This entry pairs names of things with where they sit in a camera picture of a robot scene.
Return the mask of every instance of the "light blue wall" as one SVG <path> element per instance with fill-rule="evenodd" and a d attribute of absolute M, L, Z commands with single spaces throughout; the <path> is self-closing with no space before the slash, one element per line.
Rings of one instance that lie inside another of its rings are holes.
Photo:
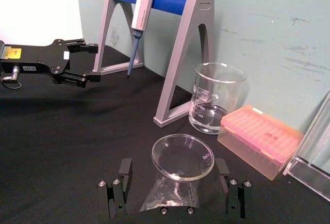
<path fill-rule="evenodd" d="M 79 0 L 82 29 L 98 42 L 104 0 Z M 216 0 L 216 58 L 243 69 L 251 104 L 304 132 L 330 88 L 329 0 Z M 145 65 L 165 75 L 180 16 L 153 10 L 144 34 Z M 121 10 L 107 44 L 129 55 Z M 196 33 L 178 85 L 191 90 L 201 61 Z"/>

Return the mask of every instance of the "black table surface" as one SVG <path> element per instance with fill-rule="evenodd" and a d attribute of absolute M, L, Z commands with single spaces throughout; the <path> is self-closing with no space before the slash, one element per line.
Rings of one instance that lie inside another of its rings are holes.
<path fill-rule="evenodd" d="M 106 47 L 104 61 L 127 61 Z M 90 71 L 94 57 L 73 55 L 71 69 Z M 23 87 L 0 88 L 0 223 L 98 223 L 96 185 L 133 159 L 127 210 L 137 212 L 154 183 L 153 143 L 185 133 L 225 159 L 231 177 L 250 180 L 259 223 L 329 223 L 330 203 L 290 176 L 269 181 L 188 117 L 153 123 L 164 79 L 147 68 L 102 76 L 86 88 L 55 85 L 46 75 L 21 74 Z M 190 99 L 177 87 L 173 104 Z"/>

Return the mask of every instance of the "pipette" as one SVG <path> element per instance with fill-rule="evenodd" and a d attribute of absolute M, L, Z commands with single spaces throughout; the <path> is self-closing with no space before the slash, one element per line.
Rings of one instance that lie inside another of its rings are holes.
<path fill-rule="evenodd" d="M 135 55 L 139 46 L 139 41 L 140 38 L 142 37 L 143 32 L 145 31 L 152 3 L 153 0 L 136 0 L 133 21 L 132 21 L 132 28 L 134 29 L 133 36 L 135 40 L 133 43 L 133 51 L 129 60 L 127 78 L 129 78 L 130 72 L 133 68 Z"/>

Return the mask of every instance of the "pipette stand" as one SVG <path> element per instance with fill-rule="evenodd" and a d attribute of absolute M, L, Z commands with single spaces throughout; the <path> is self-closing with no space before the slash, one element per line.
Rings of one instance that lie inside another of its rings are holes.
<path fill-rule="evenodd" d="M 115 5 L 118 3 L 122 5 L 131 33 L 132 30 L 130 24 L 133 18 L 133 13 L 129 3 L 135 2 L 136 0 L 105 1 L 102 30 L 99 41 L 100 52 L 96 57 L 94 66 L 94 70 L 100 71 L 102 75 L 127 70 L 128 68 L 128 63 L 122 63 L 119 65 L 102 68 L 102 58 L 107 30 L 109 28 L 110 19 L 113 14 Z M 158 108 L 156 111 L 156 116 L 154 117 L 154 122 L 160 127 L 164 127 L 186 116 L 189 112 L 191 104 L 190 101 L 173 109 L 170 109 L 170 105 L 172 102 L 179 72 L 187 55 L 187 50 L 192 39 L 192 34 L 196 28 L 199 29 L 200 33 L 202 62 L 206 63 L 214 60 L 214 3 L 214 0 L 154 0 L 153 2 L 152 7 L 154 9 L 182 15 Z M 133 68 L 140 67 L 142 65 L 143 61 L 138 51 Z"/>

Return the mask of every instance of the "pink pipette tip box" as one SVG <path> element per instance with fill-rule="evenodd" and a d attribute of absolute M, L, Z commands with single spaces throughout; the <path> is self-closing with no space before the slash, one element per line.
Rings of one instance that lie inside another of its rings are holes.
<path fill-rule="evenodd" d="M 247 105 L 222 118 L 218 141 L 273 180 L 302 138 L 302 133 Z"/>

